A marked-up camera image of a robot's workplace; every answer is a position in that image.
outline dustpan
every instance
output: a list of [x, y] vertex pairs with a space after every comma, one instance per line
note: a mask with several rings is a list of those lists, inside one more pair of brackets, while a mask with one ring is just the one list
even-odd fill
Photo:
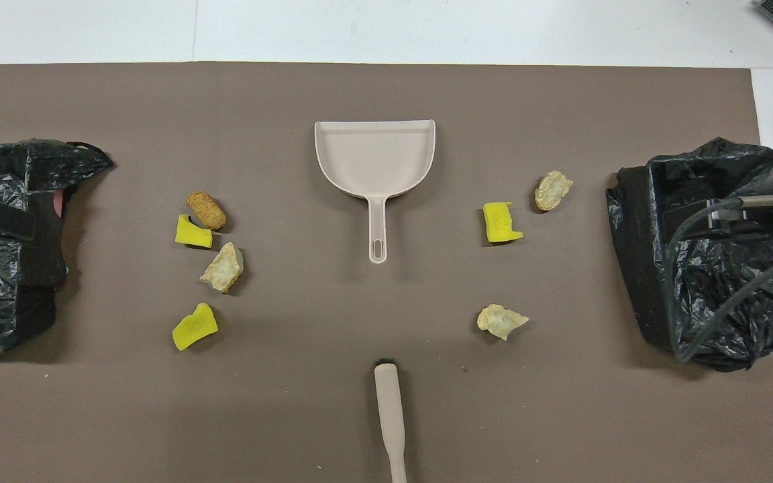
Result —
[[429, 173], [435, 122], [316, 122], [315, 152], [330, 183], [368, 201], [368, 259], [387, 259], [387, 199], [404, 195]]

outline sponge piece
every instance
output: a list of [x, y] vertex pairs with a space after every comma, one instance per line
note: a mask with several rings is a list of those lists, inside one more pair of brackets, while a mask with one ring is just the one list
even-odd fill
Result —
[[211, 230], [197, 227], [187, 215], [178, 215], [178, 230], [174, 234], [174, 240], [178, 244], [205, 248], [210, 248], [214, 244]]
[[172, 329], [172, 340], [179, 351], [187, 349], [193, 342], [219, 330], [214, 311], [207, 303], [199, 303], [196, 311], [185, 316], [181, 323]]
[[512, 202], [485, 203], [482, 206], [482, 214], [485, 216], [485, 233], [492, 244], [511, 242], [519, 239], [524, 233], [512, 231], [512, 216], [509, 214], [509, 205]]

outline white table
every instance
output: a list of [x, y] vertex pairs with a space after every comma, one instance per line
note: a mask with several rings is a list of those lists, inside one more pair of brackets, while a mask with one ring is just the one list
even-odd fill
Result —
[[751, 68], [773, 148], [773, 25], [748, 0], [0, 0], [0, 63], [193, 60]]

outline hand brush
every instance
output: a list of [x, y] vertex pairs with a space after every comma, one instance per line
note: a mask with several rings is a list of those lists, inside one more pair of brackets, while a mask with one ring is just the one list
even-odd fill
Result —
[[378, 394], [380, 432], [389, 455], [393, 483], [406, 483], [405, 474], [405, 416], [401, 410], [399, 370], [394, 360], [374, 363], [374, 387]]

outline trash bag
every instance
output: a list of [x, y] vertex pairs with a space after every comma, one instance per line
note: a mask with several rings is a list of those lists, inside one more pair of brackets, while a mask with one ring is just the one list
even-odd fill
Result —
[[[664, 305], [662, 214], [707, 199], [751, 193], [773, 172], [773, 150], [717, 138], [691, 153], [656, 156], [623, 168], [607, 190], [613, 245], [641, 335], [671, 349]], [[686, 239], [674, 278], [683, 315], [678, 340], [693, 339], [733, 293], [773, 266], [773, 216], [742, 237]], [[773, 354], [773, 281], [736, 306], [700, 346], [692, 361], [716, 370], [749, 369]]]
[[55, 288], [67, 278], [62, 216], [77, 184], [113, 167], [83, 143], [0, 144], [0, 352], [55, 321]]

